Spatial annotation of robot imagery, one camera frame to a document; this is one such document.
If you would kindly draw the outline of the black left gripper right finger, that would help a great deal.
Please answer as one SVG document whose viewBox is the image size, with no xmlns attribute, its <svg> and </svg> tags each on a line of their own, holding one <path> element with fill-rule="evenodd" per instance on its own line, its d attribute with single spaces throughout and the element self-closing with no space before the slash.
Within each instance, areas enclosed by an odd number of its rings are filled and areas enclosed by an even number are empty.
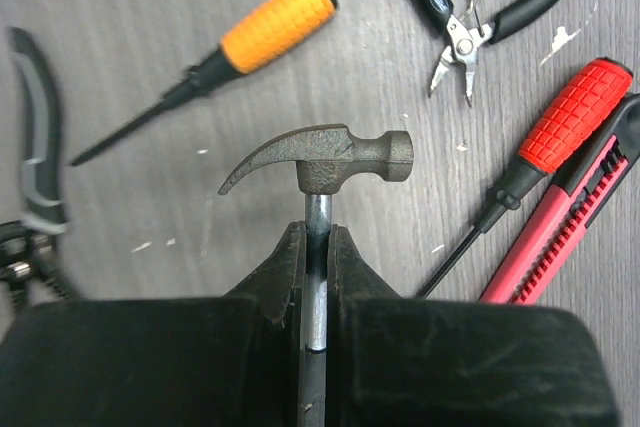
<svg viewBox="0 0 640 427">
<path fill-rule="evenodd" d="M 598 346 L 556 308 L 399 296 L 349 231 L 328 241 L 330 426 L 616 426 Z"/>
</svg>

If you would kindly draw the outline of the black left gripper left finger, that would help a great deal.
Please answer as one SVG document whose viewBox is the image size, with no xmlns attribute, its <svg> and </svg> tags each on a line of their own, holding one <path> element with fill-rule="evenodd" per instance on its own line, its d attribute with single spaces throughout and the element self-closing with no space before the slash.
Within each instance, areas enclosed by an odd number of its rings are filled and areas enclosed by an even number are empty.
<svg viewBox="0 0 640 427">
<path fill-rule="evenodd" d="M 306 230 L 221 297 L 26 309 L 1 342 L 5 426 L 298 426 Z"/>
</svg>

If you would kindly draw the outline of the small steel claw hammer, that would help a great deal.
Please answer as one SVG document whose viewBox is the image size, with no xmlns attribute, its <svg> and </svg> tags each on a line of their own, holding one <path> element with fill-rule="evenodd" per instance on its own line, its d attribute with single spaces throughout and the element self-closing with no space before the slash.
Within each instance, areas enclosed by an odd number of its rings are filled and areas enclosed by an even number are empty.
<svg viewBox="0 0 640 427">
<path fill-rule="evenodd" d="M 302 378 L 300 426 L 325 422 L 328 334 L 328 251 L 332 196 L 358 174 L 376 174 L 386 182 L 404 182 L 414 162 L 406 131 L 387 131 L 363 139 L 344 124 L 305 127 L 258 147 L 234 168 L 218 190 L 227 194 L 242 178 L 265 166 L 293 162 L 305 195 L 306 268 L 302 301 Z"/>
</svg>

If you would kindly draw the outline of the black long nose pliers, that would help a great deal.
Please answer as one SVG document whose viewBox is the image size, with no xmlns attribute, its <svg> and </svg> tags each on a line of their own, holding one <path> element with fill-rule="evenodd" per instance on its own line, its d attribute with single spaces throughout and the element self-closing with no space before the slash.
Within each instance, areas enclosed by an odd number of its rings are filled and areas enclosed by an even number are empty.
<svg viewBox="0 0 640 427">
<path fill-rule="evenodd" d="M 38 280 L 63 300 L 81 297 L 64 273 L 58 238 L 68 229 L 61 167 L 64 110 L 56 78 L 34 36 L 9 27 L 7 37 L 22 92 L 23 138 L 18 168 L 22 214 L 1 224 L 1 282 L 15 312 L 29 305 Z"/>
</svg>

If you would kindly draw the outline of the red black screwdriver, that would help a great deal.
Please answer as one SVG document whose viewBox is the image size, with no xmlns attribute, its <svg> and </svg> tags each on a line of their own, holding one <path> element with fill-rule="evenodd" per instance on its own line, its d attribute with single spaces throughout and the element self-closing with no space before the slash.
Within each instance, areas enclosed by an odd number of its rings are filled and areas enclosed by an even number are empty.
<svg viewBox="0 0 640 427">
<path fill-rule="evenodd" d="M 555 173 L 599 127 L 631 87 L 633 72 L 607 57 L 586 64 L 561 89 L 522 142 L 486 201 L 468 235 L 415 296 L 426 298 L 476 239 L 487 232 L 546 176 Z"/>
</svg>

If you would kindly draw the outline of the orange handle screwdriver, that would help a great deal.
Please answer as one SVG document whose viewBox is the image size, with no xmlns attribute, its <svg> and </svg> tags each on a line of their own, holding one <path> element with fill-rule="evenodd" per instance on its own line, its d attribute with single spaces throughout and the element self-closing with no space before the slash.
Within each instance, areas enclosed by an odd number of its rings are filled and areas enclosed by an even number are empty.
<svg viewBox="0 0 640 427">
<path fill-rule="evenodd" d="M 161 114 L 264 67 L 326 24 L 338 6 L 338 0 L 267 0 L 231 28 L 211 54 L 189 67 L 155 105 L 85 149 L 69 165 L 92 160 Z"/>
</svg>

